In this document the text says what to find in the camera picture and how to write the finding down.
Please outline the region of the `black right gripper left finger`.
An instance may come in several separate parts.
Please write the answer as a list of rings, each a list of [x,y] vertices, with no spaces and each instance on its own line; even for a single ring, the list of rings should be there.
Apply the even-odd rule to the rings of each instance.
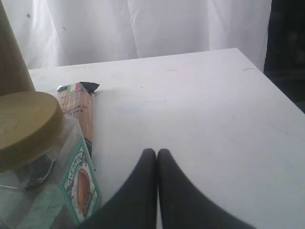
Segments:
[[[144,149],[134,170],[115,195],[81,224],[82,229],[155,229],[156,154]]]

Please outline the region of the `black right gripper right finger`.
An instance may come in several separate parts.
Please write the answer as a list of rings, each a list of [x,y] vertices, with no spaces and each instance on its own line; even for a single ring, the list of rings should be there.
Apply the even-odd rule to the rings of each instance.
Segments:
[[[157,155],[158,191],[164,229],[253,229],[213,203],[183,173],[168,149]]]

